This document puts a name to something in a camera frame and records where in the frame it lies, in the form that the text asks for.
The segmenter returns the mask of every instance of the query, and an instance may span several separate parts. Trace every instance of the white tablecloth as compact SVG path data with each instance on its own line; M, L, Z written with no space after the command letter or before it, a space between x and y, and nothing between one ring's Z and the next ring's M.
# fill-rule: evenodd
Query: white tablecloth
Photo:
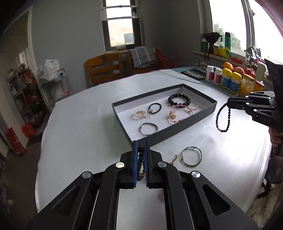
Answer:
M162 71L199 82L172 70ZM157 72L98 85L56 103L42 139L35 190L38 210L82 172L104 171L119 161L123 152L131 150L114 116L113 102L182 83L215 99L215 112L151 149L160 152L167 162L179 155L174 163L178 170L200 171L247 211L267 168L271 150L268 127L252 121L244 111L232 110L230 128L227 133L221 133L215 127L215 118L227 95ZM219 116L219 126L222 129L227 126L227 109ZM180 161L180 153L187 146L197 146L203 153L202 162L194 168ZM117 229L165 229L161 192L147 189L144 180L134 190L121 190Z

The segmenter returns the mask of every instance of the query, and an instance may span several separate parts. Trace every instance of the silver screw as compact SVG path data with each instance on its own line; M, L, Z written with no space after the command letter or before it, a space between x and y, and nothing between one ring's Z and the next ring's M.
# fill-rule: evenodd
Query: silver screw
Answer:
M195 178L198 178L198 177L200 177L200 172L198 172L198 171L193 171L193 172L192 172L192 176L195 177Z
M82 176L83 176L83 178L89 178L91 176L91 173L90 172L84 172Z
M123 168L124 166L125 166L125 164L123 162L117 162L116 163L117 168Z
M160 161L160 162L158 162L158 164L157 164L160 168L164 168L164 167L166 167L167 166L167 164L166 164L166 162L164 162L164 161Z

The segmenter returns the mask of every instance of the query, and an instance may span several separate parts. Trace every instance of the chair backrest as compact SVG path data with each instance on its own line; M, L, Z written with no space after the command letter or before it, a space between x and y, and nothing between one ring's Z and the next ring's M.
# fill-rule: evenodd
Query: chair backrest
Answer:
M89 59L86 65L93 86L124 77L122 56L119 52Z
M141 73L148 73L150 71L154 71L154 70L159 70L160 69L160 49L156 48L155 49L155 57L156 59L153 61L153 63L151 64L150 67L145 67L145 68L134 68L133 67L133 62L132 62L132 57L131 57L131 52L128 51L127 52L128 55L128 60L129 60L129 65L130 65L130 70L131 70L131 74L135 75L135 74L141 74Z

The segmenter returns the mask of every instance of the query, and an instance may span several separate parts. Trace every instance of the finger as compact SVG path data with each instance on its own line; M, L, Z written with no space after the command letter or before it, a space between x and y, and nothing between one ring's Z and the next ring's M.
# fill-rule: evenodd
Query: finger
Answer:
M273 129L273 128L269 128L269 134L270 135L275 135L275 136L280 136L281 133L279 131Z
M276 143L278 143L278 144L281 143L281 139L280 139L280 137L278 137L278 136L270 135L270 139L271 139L273 142L276 142Z
M271 138L270 138L270 141L271 141L271 144L273 145L273 146L275 146L275 147L277 147L277 143L276 142L274 142L273 140L271 140Z

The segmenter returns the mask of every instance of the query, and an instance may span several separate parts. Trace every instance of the plaid towel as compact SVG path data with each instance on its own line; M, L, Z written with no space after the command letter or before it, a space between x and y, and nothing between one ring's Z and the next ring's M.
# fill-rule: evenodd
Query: plaid towel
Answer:
M150 67L155 58L155 48L137 47L130 50L134 68Z

